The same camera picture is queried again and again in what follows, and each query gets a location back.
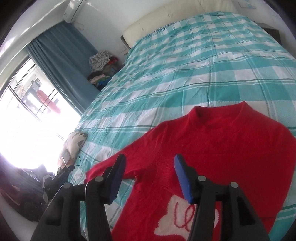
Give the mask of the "red knitted sweater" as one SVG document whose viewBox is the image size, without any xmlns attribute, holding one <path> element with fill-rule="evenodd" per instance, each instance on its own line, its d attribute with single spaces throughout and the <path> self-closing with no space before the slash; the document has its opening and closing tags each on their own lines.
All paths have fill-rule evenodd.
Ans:
<svg viewBox="0 0 296 241">
<path fill-rule="evenodd" d="M 186 240 L 195 206 L 185 202 L 174 169 L 182 155 L 219 185 L 236 182 L 270 231 L 295 169 L 295 137 L 246 102 L 205 108 L 164 121 L 121 150 L 132 192 L 112 229 L 114 240 Z"/>
</svg>

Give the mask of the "pile of clothes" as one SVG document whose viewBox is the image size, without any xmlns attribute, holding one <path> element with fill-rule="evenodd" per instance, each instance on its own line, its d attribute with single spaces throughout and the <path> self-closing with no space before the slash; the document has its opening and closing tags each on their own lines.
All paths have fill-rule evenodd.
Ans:
<svg viewBox="0 0 296 241">
<path fill-rule="evenodd" d="M 101 51 L 88 60 L 91 73 L 87 80 L 101 91 L 118 72 L 118 58 L 108 51 Z"/>
</svg>

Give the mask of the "patterned beige pillow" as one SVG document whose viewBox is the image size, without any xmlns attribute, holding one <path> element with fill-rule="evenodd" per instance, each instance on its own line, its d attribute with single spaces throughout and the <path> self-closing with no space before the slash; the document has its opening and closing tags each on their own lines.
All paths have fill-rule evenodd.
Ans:
<svg viewBox="0 0 296 241">
<path fill-rule="evenodd" d="M 84 146 L 88 134 L 83 132 L 72 132 L 65 141 L 60 155 L 58 165 L 60 168 L 64 166 L 73 165 Z"/>
</svg>

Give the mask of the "blue curtain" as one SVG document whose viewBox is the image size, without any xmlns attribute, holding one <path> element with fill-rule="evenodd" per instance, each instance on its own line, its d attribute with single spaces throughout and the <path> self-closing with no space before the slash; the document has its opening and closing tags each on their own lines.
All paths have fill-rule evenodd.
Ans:
<svg viewBox="0 0 296 241">
<path fill-rule="evenodd" d="M 82 115 L 99 94 L 88 80 L 93 45 L 71 24 L 60 22 L 26 46 L 30 58 L 65 100 Z"/>
</svg>

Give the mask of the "teal plaid bed sheet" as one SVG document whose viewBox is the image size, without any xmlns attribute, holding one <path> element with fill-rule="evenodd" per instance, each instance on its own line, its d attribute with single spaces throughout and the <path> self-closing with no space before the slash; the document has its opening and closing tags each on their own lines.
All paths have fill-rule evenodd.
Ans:
<svg viewBox="0 0 296 241">
<path fill-rule="evenodd" d="M 121 150 L 164 121 L 194 107 L 246 102 L 284 125 L 295 137 L 295 58 L 256 23 L 234 13 L 198 15 L 138 40 L 124 67 L 84 112 L 77 130 L 88 134 L 70 176 L 89 181 L 111 166 Z M 106 207 L 112 231 L 132 192 L 124 177 Z M 295 220 L 295 169 L 270 231 L 281 240 Z"/>
</svg>

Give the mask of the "white air conditioner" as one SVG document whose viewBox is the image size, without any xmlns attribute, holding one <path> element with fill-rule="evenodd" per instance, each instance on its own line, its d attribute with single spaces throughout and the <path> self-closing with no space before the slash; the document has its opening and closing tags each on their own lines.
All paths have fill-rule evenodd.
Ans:
<svg viewBox="0 0 296 241">
<path fill-rule="evenodd" d="M 67 23 L 74 22 L 86 3 L 87 0 L 70 0 L 63 14 L 63 20 Z"/>
</svg>

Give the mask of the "dark nightstand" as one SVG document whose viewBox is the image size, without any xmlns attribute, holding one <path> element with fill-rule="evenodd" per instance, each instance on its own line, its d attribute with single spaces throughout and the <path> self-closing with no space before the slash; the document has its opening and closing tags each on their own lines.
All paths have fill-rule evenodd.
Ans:
<svg viewBox="0 0 296 241">
<path fill-rule="evenodd" d="M 279 30 L 265 23 L 257 23 L 257 25 L 263 28 L 269 35 L 271 35 L 271 37 L 273 37 L 273 39 L 275 39 L 280 45 L 282 45 Z"/>
</svg>

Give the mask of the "cream padded headboard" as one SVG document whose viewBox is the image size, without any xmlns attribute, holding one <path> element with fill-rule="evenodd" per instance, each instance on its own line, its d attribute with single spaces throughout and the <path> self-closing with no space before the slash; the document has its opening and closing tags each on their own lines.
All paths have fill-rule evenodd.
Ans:
<svg viewBox="0 0 296 241">
<path fill-rule="evenodd" d="M 129 49 L 147 34 L 176 21 L 215 11 L 237 13 L 230 0 L 172 1 L 144 15 L 126 30 L 120 39 Z"/>
</svg>

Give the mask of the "white wall socket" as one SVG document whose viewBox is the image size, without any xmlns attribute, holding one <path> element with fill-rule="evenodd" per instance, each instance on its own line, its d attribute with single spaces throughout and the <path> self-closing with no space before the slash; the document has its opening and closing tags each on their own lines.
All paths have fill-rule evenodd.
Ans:
<svg viewBox="0 0 296 241">
<path fill-rule="evenodd" d="M 239 0 L 238 4 L 243 9 L 256 9 L 256 5 L 250 0 Z"/>
</svg>

